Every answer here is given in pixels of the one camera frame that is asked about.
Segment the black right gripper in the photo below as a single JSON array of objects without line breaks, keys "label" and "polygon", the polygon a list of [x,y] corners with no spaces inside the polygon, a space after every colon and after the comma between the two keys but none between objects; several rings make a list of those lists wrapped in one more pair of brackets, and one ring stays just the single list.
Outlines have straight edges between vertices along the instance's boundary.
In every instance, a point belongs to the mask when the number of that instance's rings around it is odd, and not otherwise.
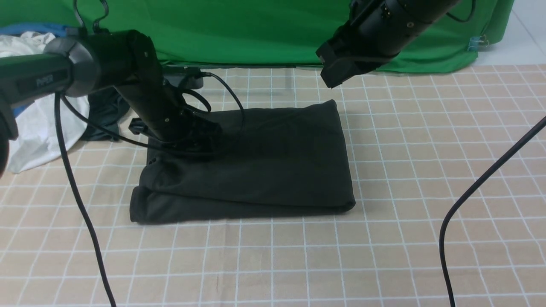
[{"label": "black right gripper", "polygon": [[354,0],[349,19],[318,50],[333,89],[389,63],[427,29],[423,0]]}]

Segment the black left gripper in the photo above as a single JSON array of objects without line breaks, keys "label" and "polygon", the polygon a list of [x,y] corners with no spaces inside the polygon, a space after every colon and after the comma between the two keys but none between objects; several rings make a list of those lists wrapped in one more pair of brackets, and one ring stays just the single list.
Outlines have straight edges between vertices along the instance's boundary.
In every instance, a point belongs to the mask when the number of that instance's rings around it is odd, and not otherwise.
[{"label": "black left gripper", "polygon": [[137,81],[115,89],[137,115],[128,126],[134,135],[164,145],[205,146],[222,134],[220,124],[197,115],[173,86]]}]

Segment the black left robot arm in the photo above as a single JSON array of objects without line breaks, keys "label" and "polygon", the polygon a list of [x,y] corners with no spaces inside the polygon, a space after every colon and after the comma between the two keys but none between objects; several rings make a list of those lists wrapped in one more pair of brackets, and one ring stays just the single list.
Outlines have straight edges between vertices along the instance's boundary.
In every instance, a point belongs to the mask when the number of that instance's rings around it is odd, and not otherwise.
[{"label": "black left robot arm", "polygon": [[203,118],[183,94],[204,101],[164,77],[150,37],[136,30],[53,39],[42,54],[1,59],[1,171],[9,141],[19,136],[12,109],[59,93],[82,97],[113,87],[139,116],[147,136],[175,156],[204,159],[220,153],[219,124]]}]

